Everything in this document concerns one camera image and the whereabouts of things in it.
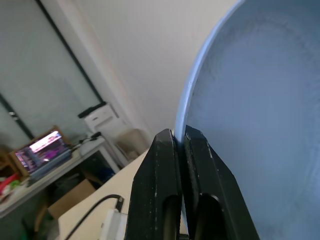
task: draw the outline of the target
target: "cardboard box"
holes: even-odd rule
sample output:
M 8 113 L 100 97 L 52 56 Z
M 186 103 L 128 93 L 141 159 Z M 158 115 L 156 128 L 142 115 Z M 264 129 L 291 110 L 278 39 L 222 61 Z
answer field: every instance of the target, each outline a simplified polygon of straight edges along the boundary
M 77 186 L 67 192 L 63 197 L 61 197 L 58 201 L 52 204 L 48 211 L 54 217 L 54 219 L 58 219 L 64 213 L 66 213 L 69 209 L 80 203 L 82 200 L 89 197 L 91 194 L 95 192 L 95 188 L 91 185 L 91 183 L 85 179 L 80 182 Z

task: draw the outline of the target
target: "red object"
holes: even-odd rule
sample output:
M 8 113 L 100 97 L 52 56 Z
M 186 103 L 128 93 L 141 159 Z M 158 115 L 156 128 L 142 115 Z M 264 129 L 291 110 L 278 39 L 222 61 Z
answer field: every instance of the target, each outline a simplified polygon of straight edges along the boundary
M 15 173 L 13 175 L 11 175 L 10 177 L 7 177 L 4 181 L 2 181 L 0 183 L 0 195 L 2 195 L 2 190 L 9 185 L 11 182 L 13 182 L 14 180 L 18 180 L 18 175 Z

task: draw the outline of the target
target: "white power adapter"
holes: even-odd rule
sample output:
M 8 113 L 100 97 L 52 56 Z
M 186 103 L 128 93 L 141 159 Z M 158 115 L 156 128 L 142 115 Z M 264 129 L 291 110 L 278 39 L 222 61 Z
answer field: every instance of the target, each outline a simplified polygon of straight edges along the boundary
M 99 240 L 124 240 L 128 215 L 109 209 L 104 222 Z

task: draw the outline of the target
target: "table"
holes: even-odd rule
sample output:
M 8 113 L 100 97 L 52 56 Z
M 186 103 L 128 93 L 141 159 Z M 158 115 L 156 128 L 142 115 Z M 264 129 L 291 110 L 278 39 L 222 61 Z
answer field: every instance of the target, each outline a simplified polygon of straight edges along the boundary
M 78 221 L 84 216 L 84 214 L 101 198 L 110 195 L 118 194 L 124 198 L 124 204 L 122 212 L 127 214 L 129 210 L 131 188 L 134 176 L 140 167 L 147 152 L 140 155 L 136 160 L 131 162 L 125 168 L 123 168 L 118 174 L 113 176 L 97 191 L 91 194 L 82 202 L 71 208 L 59 219 L 59 232 L 60 240 L 64 240 L 69 232 L 74 228 Z M 116 200 L 108 199 L 102 202 L 81 224 L 81 226 L 71 236 L 71 240 L 88 240 L 98 239 L 101 234 L 101 224 L 104 222 L 108 209 L 115 207 Z M 187 229 L 181 221 L 180 232 L 182 234 L 187 233 Z
M 29 187 L 27 187 L 27 184 L 17 187 L 14 190 L 14 193 L 9 197 L 8 201 L 0 204 L 0 219 L 98 151 L 102 154 L 112 170 L 115 173 L 118 173 L 120 169 L 103 147 L 104 143 L 105 140 L 102 137 L 99 137 L 95 141 L 85 143 L 72 153 L 72 158 L 70 160 L 49 172 L 49 174 L 41 178 L 39 181 Z

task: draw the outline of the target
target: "white desk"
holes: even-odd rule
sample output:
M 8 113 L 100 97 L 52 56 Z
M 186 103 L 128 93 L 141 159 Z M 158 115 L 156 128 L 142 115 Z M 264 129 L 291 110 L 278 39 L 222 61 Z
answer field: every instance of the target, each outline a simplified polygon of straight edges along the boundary
M 95 141 L 89 141 L 85 143 L 72 153 L 72 158 L 70 160 L 49 172 L 39 181 L 35 182 L 29 187 L 27 187 L 27 184 L 17 187 L 7 202 L 0 204 L 0 219 L 98 151 L 102 154 L 112 170 L 115 173 L 119 172 L 120 169 L 118 168 L 117 164 L 113 161 L 109 153 L 103 147 L 104 142 L 105 140 L 100 137 Z
M 97 191 L 91 194 L 82 202 L 75 205 L 59 219 L 60 240 L 64 240 L 78 221 L 86 212 L 100 199 L 110 194 L 118 194 L 124 198 L 122 212 L 127 214 L 129 210 L 131 188 L 134 176 L 140 167 L 146 153 L 140 155 L 136 160 L 123 168 L 117 175 L 113 176 Z M 116 200 L 108 199 L 102 202 L 74 232 L 70 240 L 94 240 L 98 239 L 101 234 L 101 224 L 104 222 L 108 209 L 115 207 Z M 180 233 L 186 234 L 187 229 L 181 221 Z

